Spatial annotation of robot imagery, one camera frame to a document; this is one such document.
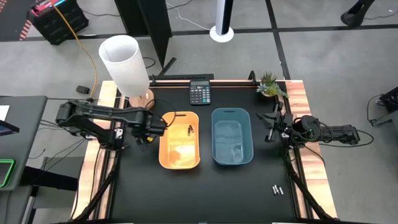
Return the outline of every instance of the orange plastic bin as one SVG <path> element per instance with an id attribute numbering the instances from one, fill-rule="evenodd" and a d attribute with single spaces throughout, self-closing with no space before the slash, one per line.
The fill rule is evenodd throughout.
<path id="1" fill-rule="evenodd" d="M 167 123 L 174 112 L 163 115 Z M 199 117 L 194 112 L 179 111 L 173 124 L 160 137 L 159 162 L 166 169 L 192 169 L 200 162 Z"/>

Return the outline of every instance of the calculator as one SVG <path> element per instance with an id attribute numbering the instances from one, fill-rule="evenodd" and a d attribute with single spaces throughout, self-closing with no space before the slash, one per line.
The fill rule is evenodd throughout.
<path id="1" fill-rule="evenodd" d="M 191 105 L 209 105 L 210 104 L 210 82 L 209 81 L 191 81 L 189 91 L 190 91 Z"/>

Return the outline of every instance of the plastic bin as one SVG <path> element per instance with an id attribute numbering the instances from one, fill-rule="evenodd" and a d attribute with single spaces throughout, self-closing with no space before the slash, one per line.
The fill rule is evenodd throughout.
<path id="1" fill-rule="evenodd" d="M 220 165 L 242 165 L 253 159 L 249 113 L 241 108 L 218 108 L 211 115 L 213 159 Z"/>
<path id="2" fill-rule="evenodd" d="M 163 115 L 167 123 L 174 112 Z M 199 118 L 194 112 L 177 112 L 174 123 L 160 137 L 159 162 L 166 169 L 192 169 L 200 162 Z"/>

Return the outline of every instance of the black tabletop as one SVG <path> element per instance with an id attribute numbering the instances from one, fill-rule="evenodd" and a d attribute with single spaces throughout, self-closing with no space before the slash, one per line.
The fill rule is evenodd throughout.
<path id="1" fill-rule="evenodd" d="M 188 88 L 152 89 L 178 111 L 199 117 L 200 163 L 191 170 L 168 170 L 159 164 L 159 142 L 145 151 L 132 144 L 123 150 L 113 189 L 110 217 L 116 222 L 292 222 L 294 208 L 281 142 L 264 142 L 265 129 L 257 112 L 271 112 L 275 98 L 261 98 L 255 88 L 211 88 L 207 106 L 189 104 Z M 242 166 L 218 165 L 211 153 L 211 114 L 217 108 L 243 108 L 251 119 L 253 160 Z M 169 105 L 152 108 L 163 115 Z M 280 185 L 284 195 L 274 196 Z"/>
<path id="2" fill-rule="evenodd" d="M 0 105 L 10 106 L 5 122 L 19 128 L 17 134 L 0 136 L 0 159 L 16 162 L 7 187 L 0 191 L 14 190 L 19 185 L 46 102 L 46 96 L 0 97 Z"/>

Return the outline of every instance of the gray floor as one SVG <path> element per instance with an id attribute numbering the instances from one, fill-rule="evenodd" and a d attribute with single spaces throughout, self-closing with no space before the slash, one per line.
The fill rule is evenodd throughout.
<path id="1" fill-rule="evenodd" d="M 79 1 L 93 13 L 117 13 L 112 1 Z M 172 5 L 186 0 L 168 0 Z M 341 13 L 356 0 L 272 0 L 278 27 L 343 26 Z M 183 17 L 203 27 L 214 25 L 216 1 L 194 0 L 180 7 Z M 376 1 L 367 17 L 385 16 L 398 10 L 393 0 Z M 169 11 L 172 30 L 199 28 Z M 92 17 L 84 34 L 124 33 L 118 17 Z M 364 24 L 397 24 L 398 15 L 365 21 Z M 234 2 L 231 27 L 270 27 L 265 1 Z M 34 29 L 30 36 L 38 35 Z M 372 145 L 351 149 L 323 147 L 326 171 L 338 216 L 342 220 L 374 223 L 396 223 L 398 220 L 398 145 L 397 131 L 390 124 L 373 128 L 366 121 L 366 103 L 374 95 L 385 93 L 398 84 L 396 61 L 398 29 L 347 30 L 331 32 L 281 33 L 287 65 L 292 79 L 304 80 L 314 116 L 329 125 L 352 124 L 371 133 Z M 98 97 L 102 80 L 110 80 L 98 56 L 102 39 L 82 40 L 93 56 L 99 73 Z M 142 55 L 157 58 L 152 42 L 139 38 Z M 84 97 L 75 92 L 77 85 L 91 86 L 93 69 L 74 40 L 59 46 L 41 42 L 0 42 L 2 95 L 47 95 L 49 97 Z M 214 73 L 217 79 L 247 78 L 250 70 L 257 74 L 273 71 L 280 79 L 282 69 L 272 33 L 236 34 L 231 42 L 217 44 L 208 35 L 174 36 L 167 51 L 168 61 L 176 57 L 168 74 Z M 158 74 L 160 65 L 148 69 Z M 44 119 L 53 121 L 62 101 L 49 101 Z M 372 105 L 371 117 L 384 114 Z M 29 160 L 39 167 L 44 156 L 51 157 L 77 141 L 62 131 L 38 132 L 31 156 L 46 149 L 44 155 Z M 85 144 L 71 156 L 84 156 Z M 66 220 L 71 208 L 42 210 L 34 223 Z"/>

